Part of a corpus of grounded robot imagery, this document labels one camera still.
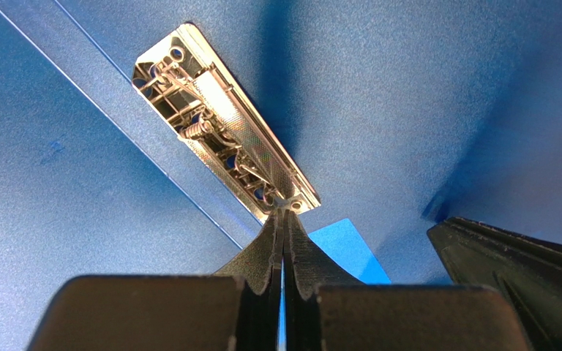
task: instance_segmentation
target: black plastic part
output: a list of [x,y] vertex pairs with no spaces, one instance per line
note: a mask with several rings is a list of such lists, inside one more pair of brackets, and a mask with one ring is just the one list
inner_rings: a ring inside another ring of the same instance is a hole
[[238,350],[276,350],[281,301],[283,236],[273,212],[249,246],[219,269],[216,276],[242,276],[250,291],[242,295]]
[[326,351],[528,349],[510,305],[482,287],[322,287],[318,300]]
[[309,239],[294,212],[283,214],[286,350],[319,350],[320,317],[315,291],[324,284],[363,283]]
[[244,288],[225,277],[75,278],[29,350],[234,350]]
[[428,236],[455,283],[499,290],[535,350],[562,350],[562,245],[462,218]]

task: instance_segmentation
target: blue surface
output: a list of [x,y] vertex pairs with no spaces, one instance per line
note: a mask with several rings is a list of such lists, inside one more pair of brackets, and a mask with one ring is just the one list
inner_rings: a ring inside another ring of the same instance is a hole
[[425,236],[444,215],[562,242],[562,1],[0,9],[241,245],[256,223],[126,79],[187,20],[320,193],[323,206],[301,216],[307,232],[350,219],[395,283],[444,281]]
[[260,223],[177,139],[175,132],[135,92],[129,74],[113,65],[57,1],[0,1],[0,12],[221,231],[242,247],[255,237]]
[[562,243],[562,24],[538,52],[511,80],[430,216],[466,216]]
[[340,267],[365,284],[391,283],[349,219],[316,230],[309,237]]
[[211,273],[237,252],[0,16],[0,350],[73,276]]

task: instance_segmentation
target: metal plate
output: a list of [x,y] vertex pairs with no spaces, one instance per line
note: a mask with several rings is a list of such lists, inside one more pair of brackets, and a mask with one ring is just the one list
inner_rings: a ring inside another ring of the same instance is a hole
[[181,25],[136,61],[132,85],[258,220],[320,198],[201,32]]

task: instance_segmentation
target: metal ring binder mechanism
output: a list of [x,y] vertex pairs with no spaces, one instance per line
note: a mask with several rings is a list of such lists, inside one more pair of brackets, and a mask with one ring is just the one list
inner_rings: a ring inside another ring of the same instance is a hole
[[136,61],[132,84],[177,137],[265,222],[320,198],[199,30],[183,24]]

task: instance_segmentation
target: coil spring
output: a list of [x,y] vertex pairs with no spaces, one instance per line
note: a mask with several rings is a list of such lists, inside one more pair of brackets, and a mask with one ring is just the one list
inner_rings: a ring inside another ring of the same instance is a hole
[[199,122],[193,124],[192,126],[183,129],[180,134],[185,139],[197,139],[203,137],[212,132],[214,127],[211,125],[210,121],[200,120]]

